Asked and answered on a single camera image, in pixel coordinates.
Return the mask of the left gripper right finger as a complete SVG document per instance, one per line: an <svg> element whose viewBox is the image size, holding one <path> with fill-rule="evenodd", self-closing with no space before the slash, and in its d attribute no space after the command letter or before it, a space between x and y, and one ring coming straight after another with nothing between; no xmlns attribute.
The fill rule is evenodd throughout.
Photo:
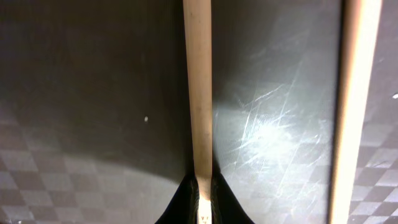
<svg viewBox="0 0 398 224"><path fill-rule="evenodd" d="M254 224L222 174L214 175L211 180L211 212L214 224Z"/></svg>

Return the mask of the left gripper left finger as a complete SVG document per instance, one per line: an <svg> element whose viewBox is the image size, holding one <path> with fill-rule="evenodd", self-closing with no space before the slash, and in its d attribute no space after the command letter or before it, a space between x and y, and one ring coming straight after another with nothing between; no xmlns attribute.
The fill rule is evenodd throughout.
<svg viewBox="0 0 398 224"><path fill-rule="evenodd" d="M195 176L186 175L155 224L197 224L198 196Z"/></svg>

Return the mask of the dark brown serving tray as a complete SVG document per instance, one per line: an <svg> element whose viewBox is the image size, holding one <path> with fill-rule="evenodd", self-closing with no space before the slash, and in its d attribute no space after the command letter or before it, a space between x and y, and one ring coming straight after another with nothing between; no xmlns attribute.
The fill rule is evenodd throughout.
<svg viewBox="0 0 398 224"><path fill-rule="evenodd" d="M342 1L213 1L213 157L326 223ZM193 170L181 1L1 2L1 222L155 223Z"/></svg>

